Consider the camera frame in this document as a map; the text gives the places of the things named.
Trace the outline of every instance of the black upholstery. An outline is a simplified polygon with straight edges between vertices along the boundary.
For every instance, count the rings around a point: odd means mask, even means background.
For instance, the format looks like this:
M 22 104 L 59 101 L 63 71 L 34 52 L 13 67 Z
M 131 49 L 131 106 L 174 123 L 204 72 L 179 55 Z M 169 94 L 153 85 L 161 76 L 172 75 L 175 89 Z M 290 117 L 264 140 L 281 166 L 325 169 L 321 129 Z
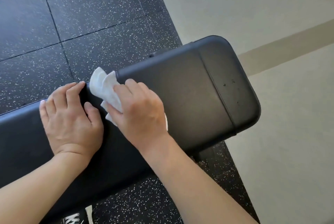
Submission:
M 169 133 L 195 154 L 255 124 L 261 108 L 230 44 L 209 36 L 120 69 L 117 79 L 144 82 L 162 99 Z M 100 107 L 89 84 L 81 101 Z M 0 116 L 0 187 L 52 158 L 39 103 Z M 65 216 L 147 175 L 149 166 L 122 133 L 105 121 L 104 141 L 88 168 L 71 184 L 44 221 Z

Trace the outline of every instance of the white cloth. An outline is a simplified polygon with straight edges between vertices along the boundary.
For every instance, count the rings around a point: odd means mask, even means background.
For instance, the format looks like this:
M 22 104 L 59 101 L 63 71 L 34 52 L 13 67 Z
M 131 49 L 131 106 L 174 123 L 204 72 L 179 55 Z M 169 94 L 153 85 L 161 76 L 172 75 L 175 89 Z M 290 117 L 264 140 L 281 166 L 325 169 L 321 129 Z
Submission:
M 101 67 L 98 67 L 93 72 L 90 78 L 89 89 L 93 95 L 103 100 L 101 106 L 106 110 L 106 112 L 108 112 L 106 108 L 106 103 L 109 103 L 116 110 L 123 113 L 120 99 L 118 98 L 118 95 L 114 91 L 115 85 L 119 85 L 116 79 L 115 71 L 112 71 L 110 74 L 106 74 L 106 72 Z M 168 130 L 166 114 L 165 114 L 165 119 L 166 119 L 166 129 Z M 106 115 L 106 120 L 109 120 L 115 126 L 117 126 L 109 113 Z

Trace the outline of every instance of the black floor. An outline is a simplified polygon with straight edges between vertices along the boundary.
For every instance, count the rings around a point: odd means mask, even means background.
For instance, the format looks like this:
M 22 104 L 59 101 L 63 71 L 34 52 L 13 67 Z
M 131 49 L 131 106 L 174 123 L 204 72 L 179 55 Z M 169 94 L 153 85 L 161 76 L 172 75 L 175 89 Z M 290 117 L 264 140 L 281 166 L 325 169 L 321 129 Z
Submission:
M 0 114 L 182 45 L 163 0 L 0 0 Z M 225 143 L 200 163 L 256 219 Z M 95 223 L 181 223 L 150 177 L 94 206 Z

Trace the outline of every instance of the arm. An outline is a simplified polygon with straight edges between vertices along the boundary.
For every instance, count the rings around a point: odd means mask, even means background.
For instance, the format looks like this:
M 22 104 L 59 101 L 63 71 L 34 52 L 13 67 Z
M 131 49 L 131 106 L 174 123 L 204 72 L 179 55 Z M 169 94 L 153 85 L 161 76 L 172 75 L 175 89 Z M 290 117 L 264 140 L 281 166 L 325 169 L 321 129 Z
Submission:
M 153 91 L 131 79 L 114 90 L 123 114 L 111 105 L 108 112 L 164 184 L 185 223 L 256 223 L 168 134 L 163 104 Z
M 79 92 L 84 86 L 67 84 L 41 101 L 41 119 L 54 157 L 0 189 L 1 223 L 39 223 L 100 148 L 103 124 L 90 103 L 82 108 Z

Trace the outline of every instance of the shoelace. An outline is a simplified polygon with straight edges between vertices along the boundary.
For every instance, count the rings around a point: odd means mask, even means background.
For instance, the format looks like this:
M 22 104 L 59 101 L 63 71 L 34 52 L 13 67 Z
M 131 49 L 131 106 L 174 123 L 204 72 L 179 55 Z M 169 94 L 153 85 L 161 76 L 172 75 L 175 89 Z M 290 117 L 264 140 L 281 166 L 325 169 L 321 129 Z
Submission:
M 79 216 L 79 214 L 76 213 L 76 214 L 65 217 L 64 218 L 65 224 L 82 224 L 83 221 L 81 223 L 79 223 L 80 219 L 78 218 L 78 216 Z

